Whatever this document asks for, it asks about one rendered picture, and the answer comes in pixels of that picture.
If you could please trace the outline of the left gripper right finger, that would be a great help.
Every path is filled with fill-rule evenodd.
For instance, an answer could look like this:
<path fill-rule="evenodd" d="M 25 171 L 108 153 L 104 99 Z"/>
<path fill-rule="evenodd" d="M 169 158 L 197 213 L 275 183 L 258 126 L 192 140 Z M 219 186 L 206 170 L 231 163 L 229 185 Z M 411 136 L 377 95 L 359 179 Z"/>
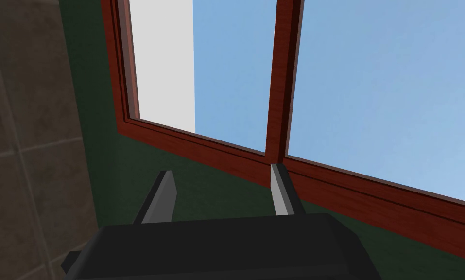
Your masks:
<path fill-rule="evenodd" d="M 271 165 L 270 188 L 277 216 L 306 214 L 289 173 L 281 163 Z"/>

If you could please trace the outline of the red-brown framed window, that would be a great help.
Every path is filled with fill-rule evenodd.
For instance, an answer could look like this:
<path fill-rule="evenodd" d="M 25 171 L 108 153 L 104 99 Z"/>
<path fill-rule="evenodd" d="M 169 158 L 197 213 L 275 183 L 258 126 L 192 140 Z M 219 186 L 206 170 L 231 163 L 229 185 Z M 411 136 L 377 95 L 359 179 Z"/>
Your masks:
<path fill-rule="evenodd" d="M 305 0 L 276 1 L 264 153 L 132 118 L 121 8 L 100 3 L 117 133 L 265 187 L 281 163 L 302 200 L 465 258 L 465 201 L 288 155 Z"/>

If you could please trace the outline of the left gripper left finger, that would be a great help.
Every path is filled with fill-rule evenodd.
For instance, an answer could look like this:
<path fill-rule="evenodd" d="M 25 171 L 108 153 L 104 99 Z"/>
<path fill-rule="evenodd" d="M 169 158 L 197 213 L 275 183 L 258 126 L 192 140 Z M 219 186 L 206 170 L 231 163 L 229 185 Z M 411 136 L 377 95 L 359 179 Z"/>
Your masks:
<path fill-rule="evenodd" d="M 133 223 L 170 222 L 176 197 L 177 189 L 173 172 L 170 170 L 159 172 Z"/>

